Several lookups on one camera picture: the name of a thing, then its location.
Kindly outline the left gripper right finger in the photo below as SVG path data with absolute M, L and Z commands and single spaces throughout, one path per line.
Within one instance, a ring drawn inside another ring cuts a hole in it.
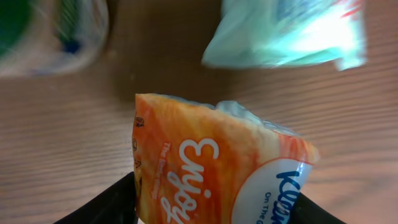
M 290 213 L 290 224 L 346 224 L 315 202 L 311 201 L 303 193 L 298 199 Z

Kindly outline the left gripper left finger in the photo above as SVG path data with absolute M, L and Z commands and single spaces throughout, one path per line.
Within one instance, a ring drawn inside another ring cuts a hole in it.
M 84 206 L 54 224 L 137 224 L 136 186 L 130 172 Z

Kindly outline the orange Kleenex tissue pack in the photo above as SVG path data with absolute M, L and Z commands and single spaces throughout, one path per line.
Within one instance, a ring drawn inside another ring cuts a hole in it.
M 287 223 L 317 148 L 233 101 L 136 95 L 136 211 L 144 223 Z

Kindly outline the green lid jar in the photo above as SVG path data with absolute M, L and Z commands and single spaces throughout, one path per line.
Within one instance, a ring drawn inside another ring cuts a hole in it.
M 1 0 L 1 76 L 76 72 L 100 54 L 106 0 Z

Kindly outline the mint green wipes pack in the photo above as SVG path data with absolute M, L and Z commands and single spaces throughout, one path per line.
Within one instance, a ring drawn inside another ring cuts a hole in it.
M 202 64 L 216 68 L 366 63 L 363 1 L 224 0 Z

